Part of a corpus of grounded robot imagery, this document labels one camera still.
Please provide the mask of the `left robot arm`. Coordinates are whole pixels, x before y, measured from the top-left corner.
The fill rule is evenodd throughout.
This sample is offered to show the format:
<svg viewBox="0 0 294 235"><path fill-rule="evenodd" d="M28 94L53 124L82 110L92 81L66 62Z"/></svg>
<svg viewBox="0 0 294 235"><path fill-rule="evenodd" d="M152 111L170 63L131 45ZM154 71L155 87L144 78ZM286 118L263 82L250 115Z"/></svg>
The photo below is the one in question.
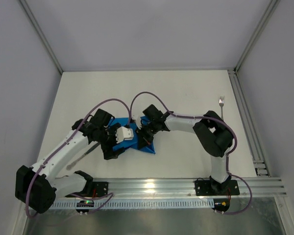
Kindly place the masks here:
<svg viewBox="0 0 294 235"><path fill-rule="evenodd" d="M31 167L21 166L16 173L15 197L37 213L46 212L54 201L71 194L92 196L95 184L92 176L78 170L58 178L59 172L81 150L92 142L100 144L104 156L116 158L113 152L116 131L121 124L114 117L98 109L87 119L79 119L68 135L45 157Z"/></svg>

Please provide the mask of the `blue cloth napkin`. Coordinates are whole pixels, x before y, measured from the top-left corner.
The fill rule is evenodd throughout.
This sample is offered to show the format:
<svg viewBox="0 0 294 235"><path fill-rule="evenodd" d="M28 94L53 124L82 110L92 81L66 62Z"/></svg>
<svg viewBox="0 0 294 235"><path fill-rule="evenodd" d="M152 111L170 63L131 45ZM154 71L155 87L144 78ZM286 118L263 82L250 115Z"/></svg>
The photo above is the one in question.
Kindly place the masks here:
<svg viewBox="0 0 294 235"><path fill-rule="evenodd" d="M119 149L121 149L123 147L125 150L127 150L129 148L133 148L133 149L136 149L136 150L139 150L139 151L142 151L142 152L146 152L146 153L149 153L149 154L155 154L156 153L153 143L151 143L151 145L145 146L145 147L143 147L141 149L138 148L138 136L137 136L137 134L135 132L135 130L137 129L137 124L147 124L149 119L146 116L140 116L138 118L138 120L140 121L140 123L138 121L130 123L130 128L134 132L133 139L132 140L124 140L121 143L115 144L112 147L112 149L114 151L117 151L117 150L119 150Z"/></svg>

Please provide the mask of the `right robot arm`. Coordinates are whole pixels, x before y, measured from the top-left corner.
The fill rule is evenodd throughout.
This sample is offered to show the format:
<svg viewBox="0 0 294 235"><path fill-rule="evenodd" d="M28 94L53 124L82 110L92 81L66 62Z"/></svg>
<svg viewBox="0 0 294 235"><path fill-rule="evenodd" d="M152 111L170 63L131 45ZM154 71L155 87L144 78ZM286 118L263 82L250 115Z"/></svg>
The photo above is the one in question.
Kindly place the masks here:
<svg viewBox="0 0 294 235"><path fill-rule="evenodd" d="M232 146L234 133L214 111L199 117L177 115L170 111L162 113L154 105L147 107L143 114L147 121L141 122L135 132L138 149L152 144L154 135L161 131L182 131L194 133L203 149L211 156L210 187L216 195L226 193L231 176L229 173L228 149Z"/></svg>

